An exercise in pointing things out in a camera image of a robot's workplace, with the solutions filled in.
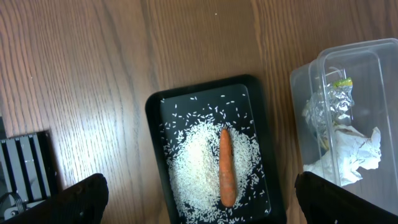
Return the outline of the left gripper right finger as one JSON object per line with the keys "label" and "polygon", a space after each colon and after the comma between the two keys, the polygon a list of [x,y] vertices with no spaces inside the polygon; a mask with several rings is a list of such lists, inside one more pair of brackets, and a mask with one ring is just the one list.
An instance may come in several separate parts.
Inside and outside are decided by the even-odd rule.
{"label": "left gripper right finger", "polygon": [[295,192],[308,224],[397,224],[397,215],[311,172],[297,175]]}

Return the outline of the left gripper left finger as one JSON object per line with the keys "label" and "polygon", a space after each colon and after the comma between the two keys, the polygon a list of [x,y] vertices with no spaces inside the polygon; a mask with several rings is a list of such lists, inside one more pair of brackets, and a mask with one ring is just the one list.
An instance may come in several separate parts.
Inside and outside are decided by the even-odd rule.
{"label": "left gripper left finger", "polygon": [[107,180],[97,173],[4,223],[99,224],[108,200]]}

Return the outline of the white tissue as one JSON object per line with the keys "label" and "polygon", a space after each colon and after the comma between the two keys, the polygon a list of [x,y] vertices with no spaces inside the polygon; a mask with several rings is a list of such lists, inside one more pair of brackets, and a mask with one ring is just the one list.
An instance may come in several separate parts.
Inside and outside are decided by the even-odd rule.
{"label": "white tissue", "polygon": [[336,183],[333,173],[338,168],[340,187],[362,179],[358,168],[377,169],[381,161],[381,132],[373,128],[371,137],[366,137],[352,126],[338,125],[334,128],[336,145],[334,152],[327,151],[319,160],[305,164],[304,171],[312,172],[329,182]]}

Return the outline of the yellow foil snack wrapper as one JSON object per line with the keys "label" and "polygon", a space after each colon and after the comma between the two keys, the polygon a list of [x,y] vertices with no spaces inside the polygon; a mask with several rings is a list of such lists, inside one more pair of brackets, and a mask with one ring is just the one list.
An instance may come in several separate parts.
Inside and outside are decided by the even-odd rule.
{"label": "yellow foil snack wrapper", "polygon": [[326,112],[330,112],[332,126],[343,124],[343,121],[349,118],[348,111],[354,106],[352,89],[351,78],[329,83],[325,87],[326,94],[324,95],[321,90],[316,91],[302,110],[307,126],[314,132],[321,148],[326,151],[329,150]]}

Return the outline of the orange carrot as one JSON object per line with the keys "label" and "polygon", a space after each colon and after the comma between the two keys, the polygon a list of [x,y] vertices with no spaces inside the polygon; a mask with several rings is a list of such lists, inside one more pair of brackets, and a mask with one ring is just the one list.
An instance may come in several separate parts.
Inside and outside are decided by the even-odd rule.
{"label": "orange carrot", "polygon": [[234,178],[233,148],[227,129],[222,129],[220,134],[219,181],[221,203],[225,207],[232,207],[236,201],[237,190]]}

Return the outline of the pile of white rice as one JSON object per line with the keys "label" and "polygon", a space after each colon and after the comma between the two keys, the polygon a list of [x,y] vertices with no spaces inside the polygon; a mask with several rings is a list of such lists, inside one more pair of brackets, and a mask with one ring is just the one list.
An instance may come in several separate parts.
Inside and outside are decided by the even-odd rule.
{"label": "pile of white rice", "polygon": [[[247,223],[270,212],[247,94],[202,92],[161,100],[160,108],[160,149],[179,223]],[[222,129],[233,150],[237,196],[231,207],[220,198]]]}

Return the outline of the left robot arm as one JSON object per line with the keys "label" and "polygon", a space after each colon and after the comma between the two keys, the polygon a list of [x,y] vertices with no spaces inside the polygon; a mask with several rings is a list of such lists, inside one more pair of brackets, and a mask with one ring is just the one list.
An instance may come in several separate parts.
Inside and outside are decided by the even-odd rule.
{"label": "left robot arm", "polygon": [[[166,181],[171,223],[285,223],[284,214],[271,202],[274,191],[266,186],[259,145],[229,124],[234,145],[238,197],[231,208],[220,201],[218,146],[222,125],[199,117],[188,129],[175,134],[176,146],[162,148],[160,164],[183,173]],[[14,206],[4,214],[6,223],[99,223],[108,204],[108,182],[101,174],[59,192],[52,164],[44,153],[50,147],[45,132],[1,142],[1,165],[11,187]]]}

